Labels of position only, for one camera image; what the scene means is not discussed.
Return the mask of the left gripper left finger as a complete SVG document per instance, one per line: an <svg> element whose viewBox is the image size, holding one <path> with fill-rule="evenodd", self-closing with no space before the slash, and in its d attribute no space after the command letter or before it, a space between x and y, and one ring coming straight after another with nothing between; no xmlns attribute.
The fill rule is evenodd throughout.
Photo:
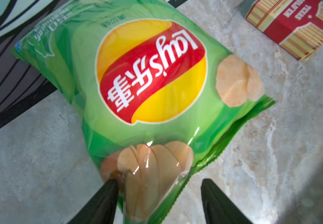
<svg viewBox="0 0 323 224"><path fill-rule="evenodd" d="M112 224L118 196L118 182L108 180L68 224Z"/></svg>

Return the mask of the green chips bag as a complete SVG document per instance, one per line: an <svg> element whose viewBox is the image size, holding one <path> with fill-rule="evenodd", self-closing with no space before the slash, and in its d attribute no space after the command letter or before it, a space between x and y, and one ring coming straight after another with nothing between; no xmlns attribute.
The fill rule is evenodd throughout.
<svg viewBox="0 0 323 224"><path fill-rule="evenodd" d="M251 65L165 1L69 1L12 55L82 117L126 224L159 224L191 175L274 104Z"/></svg>

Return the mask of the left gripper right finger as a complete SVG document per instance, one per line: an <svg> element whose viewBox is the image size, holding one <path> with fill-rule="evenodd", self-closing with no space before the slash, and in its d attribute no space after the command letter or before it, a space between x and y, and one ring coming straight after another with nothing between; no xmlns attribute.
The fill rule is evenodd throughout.
<svg viewBox="0 0 323 224"><path fill-rule="evenodd" d="M207 224L252 224L212 179L203 179L201 199Z"/></svg>

